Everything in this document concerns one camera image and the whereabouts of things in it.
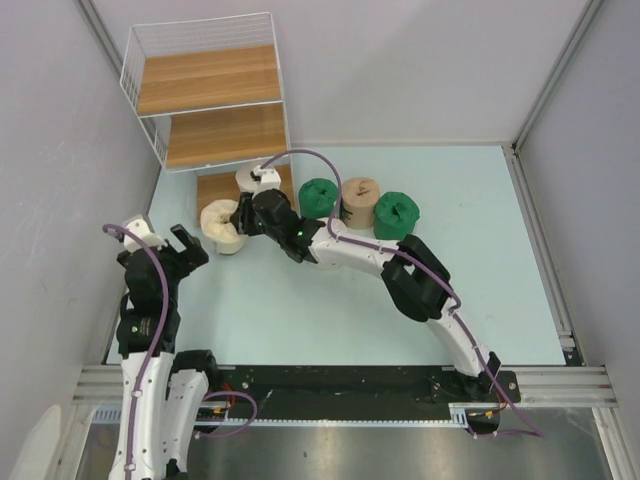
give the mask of white wall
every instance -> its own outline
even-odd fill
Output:
[[[158,170],[71,0],[0,4],[0,478],[42,413],[96,362],[123,271],[105,221]]]
[[[133,24],[274,14],[294,143],[510,142],[587,0],[95,0]]]
[[[574,327],[640,448],[640,2],[611,0],[523,163]]]

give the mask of light blue table surface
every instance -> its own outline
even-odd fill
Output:
[[[504,364],[563,364],[542,281],[500,147],[319,148],[343,180],[369,176],[421,210],[415,234],[452,274],[462,315]],[[332,178],[318,159],[293,159],[295,190]],[[180,286],[177,350],[211,349],[220,364],[447,365],[423,324],[400,314],[378,278],[319,271],[265,237],[221,257],[195,227],[196,177],[162,173],[149,216],[182,223],[210,253]],[[117,342],[109,363],[119,363]]]

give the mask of wooden shelf board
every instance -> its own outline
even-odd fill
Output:
[[[147,58],[138,115],[280,99],[273,45]]]
[[[295,207],[295,195],[293,192],[293,179],[291,177],[291,165],[278,165],[276,170],[280,174],[282,184],[280,190],[287,196],[291,205]],[[230,198],[238,200],[240,189],[236,183],[236,172],[220,173],[218,175],[203,175],[198,177],[198,216],[197,225],[200,225],[200,213],[202,209],[215,200]]]
[[[269,157],[287,149],[282,104],[174,115],[167,167]]]

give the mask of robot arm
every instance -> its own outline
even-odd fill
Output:
[[[274,181],[274,174],[277,175],[274,169],[260,167],[252,172],[255,189],[241,194],[238,210],[231,218],[238,233],[263,233],[298,263],[343,265],[380,277],[398,310],[412,320],[426,323],[448,348],[455,369],[468,377],[470,389],[489,391],[491,381],[478,359],[476,347],[450,313],[453,299],[422,270],[407,270],[409,255],[448,284],[451,275],[431,250],[413,235],[399,242],[381,241],[338,228],[334,236],[325,222],[298,216],[278,189],[280,182]],[[263,176],[268,178],[268,187],[261,182]],[[374,244],[376,249],[365,248],[363,244]],[[482,345],[477,350],[495,375],[500,367],[497,356]]]
[[[186,459],[193,424],[209,387],[217,387],[218,372],[210,351],[175,355],[180,324],[178,285],[209,260],[200,241],[181,226],[171,232],[186,247],[177,252],[156,235],[148,219],[137,216],[124,229],[146,243],[167,279],[169,310],[160,325],[162,288],[147,254],[130,237],[117,238],[126,250],[118,262],[126,269],[129,292],[120,304],[116,336],[122,355],[123,398],[118,446],[109,480],[187,478]],[[153,351],[153,338],[159,341]]]

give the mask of black mounting plate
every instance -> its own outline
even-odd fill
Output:
[[[258,403],[258,418],[270,420],[411,421],[449,420],[450,403],[498,403],[495,392],[471,398],[461,375],[437,366],[220,367],[222,382]],[[514,372],[498,382],[514,402],[520,390]],[[248,418],[242,399],[230,418]]]

